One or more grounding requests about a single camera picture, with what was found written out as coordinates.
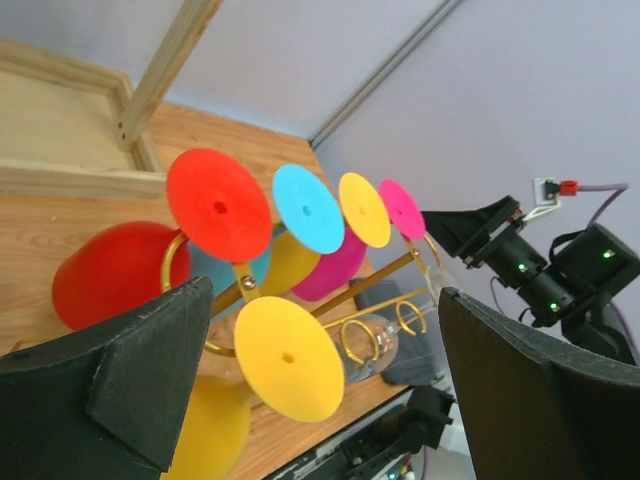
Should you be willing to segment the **red plastic wine glass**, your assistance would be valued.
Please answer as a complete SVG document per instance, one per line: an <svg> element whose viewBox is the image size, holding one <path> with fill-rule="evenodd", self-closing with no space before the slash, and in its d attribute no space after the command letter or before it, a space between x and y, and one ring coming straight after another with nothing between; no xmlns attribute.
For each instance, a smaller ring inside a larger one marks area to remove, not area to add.
<svg viewBox="0 0 640 480"><path fill-rule="evenodd" d="M267 198L230 156L208 148L181 153L166 177L174 226L114 225L90 238L57 269L54 310L73 330L116 316L189 279L188 247L228 263L262 254L271 238Z"/></svg>

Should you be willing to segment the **clear plastic wine glass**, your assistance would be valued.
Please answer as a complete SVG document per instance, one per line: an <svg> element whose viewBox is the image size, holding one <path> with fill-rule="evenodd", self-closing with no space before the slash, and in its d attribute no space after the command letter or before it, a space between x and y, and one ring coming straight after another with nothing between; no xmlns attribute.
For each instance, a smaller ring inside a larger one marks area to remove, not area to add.
<svg viewBox="0 0 640 480"><path fill-rule="evenodd" d="M455 287L449 272L427 268L428 291L349 319L335 335L348 384L380 374L389 385L424 386L447 376L440 336L440 291Z"/></svg>

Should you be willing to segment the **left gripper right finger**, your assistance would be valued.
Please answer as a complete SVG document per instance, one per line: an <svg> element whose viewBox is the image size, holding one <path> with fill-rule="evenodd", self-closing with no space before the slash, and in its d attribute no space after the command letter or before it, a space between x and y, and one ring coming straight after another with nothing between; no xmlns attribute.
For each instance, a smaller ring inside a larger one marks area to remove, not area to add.
<svg viewBox="0 0 640 480"><path fill-rule="evenodd" d="M479 479L636 479L639 369L451 287L439 324Z"/></svg>

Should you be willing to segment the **yellow wine glass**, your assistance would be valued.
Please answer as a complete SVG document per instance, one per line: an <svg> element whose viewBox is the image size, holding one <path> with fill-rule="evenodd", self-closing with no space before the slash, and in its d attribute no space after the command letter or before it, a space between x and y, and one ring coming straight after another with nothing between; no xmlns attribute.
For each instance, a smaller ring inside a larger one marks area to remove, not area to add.
<svg viewBox="0 0 640 480"><path fill-rule="evenodd" d="M391 222L380 194L361 175L349 172L333 196L310 171L295 165L277 170L272 194L281 225L271 242L266 295L291 291L314 302L346 284L369 247L382 248Z"/></svg>
<svg viewBox="0 0 640 480"><path fill-rule="evenodd" d="M330 335L303 307L264 296L246 304L234 329L241 383L197 376L165 479L223 479L244 450L250 399L284 417L320 422L342 402L345 379Z"/></svg>

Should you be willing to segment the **blue plastic wine glass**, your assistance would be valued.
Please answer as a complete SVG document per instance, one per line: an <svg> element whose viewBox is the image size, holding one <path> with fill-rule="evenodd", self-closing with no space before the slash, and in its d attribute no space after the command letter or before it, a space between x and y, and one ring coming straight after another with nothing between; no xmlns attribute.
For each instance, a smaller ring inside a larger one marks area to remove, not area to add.
<svg viewBox="0 0 640 480"><path fill-rule="evenodd" d="M286 231L304 247L319 254L336 252L343 243L342 212L325 184L309 170L294 164L279 168L272 180L276 210ZM187 244L191 275L209 278L220 293L234 284L231 264Z"/></svg>

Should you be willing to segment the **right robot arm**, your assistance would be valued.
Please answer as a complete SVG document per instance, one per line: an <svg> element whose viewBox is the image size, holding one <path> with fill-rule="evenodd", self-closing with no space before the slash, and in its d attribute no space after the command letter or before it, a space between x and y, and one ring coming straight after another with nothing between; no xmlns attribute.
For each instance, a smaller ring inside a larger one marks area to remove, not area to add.
<svg viewBox="0 0 640 480"><path fill-rule="evenodd" d="M533 327L561 326L572 344L626 364L638 354L612 299L639 275L639 257L595 223L554 239L543 257L520 232L525 226L510 196L477 210L425 211L427 232L468 268L488 265L500 283L529 306Z"/></svg>

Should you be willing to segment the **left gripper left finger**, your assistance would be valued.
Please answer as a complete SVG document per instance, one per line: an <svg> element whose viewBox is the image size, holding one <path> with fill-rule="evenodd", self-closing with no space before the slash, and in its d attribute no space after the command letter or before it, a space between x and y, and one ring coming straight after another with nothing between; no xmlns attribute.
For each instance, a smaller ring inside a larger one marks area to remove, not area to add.
<svg viewBox="0 0 640 480"><path fill-rule="evenodd" d="M196 277L1 358L4 479L157 479L169 470L209 329Z"/></svg>

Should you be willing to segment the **magenta plastic wine glass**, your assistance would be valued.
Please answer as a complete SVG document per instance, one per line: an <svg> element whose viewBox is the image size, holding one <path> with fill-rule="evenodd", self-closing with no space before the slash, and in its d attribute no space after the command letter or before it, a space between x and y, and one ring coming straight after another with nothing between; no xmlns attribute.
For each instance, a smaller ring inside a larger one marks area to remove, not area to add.
<svg viewBox="0 0 640 480"><path fill-rule="evenodd" d="M315 268L292 293L307 302L317 302L347 284L361 267L370 247L383 248L397 229L406 239L418 240L426 227L411 194L398 182L384 179L375 187L355 173L339 181L339 201L346 220L342 246L323 254Z"/></svg>

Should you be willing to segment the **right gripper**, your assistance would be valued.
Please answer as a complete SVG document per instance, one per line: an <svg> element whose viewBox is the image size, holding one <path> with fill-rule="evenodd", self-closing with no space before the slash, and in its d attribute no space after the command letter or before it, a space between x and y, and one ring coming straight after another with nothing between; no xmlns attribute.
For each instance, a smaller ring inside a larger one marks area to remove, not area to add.
<svg viewBox="0 0 640 480"><path fill-rule="evenodd" d="M511 196L477 210L421 211L427 233L467 268L479 268L524 227L520 202Z"/></svg>

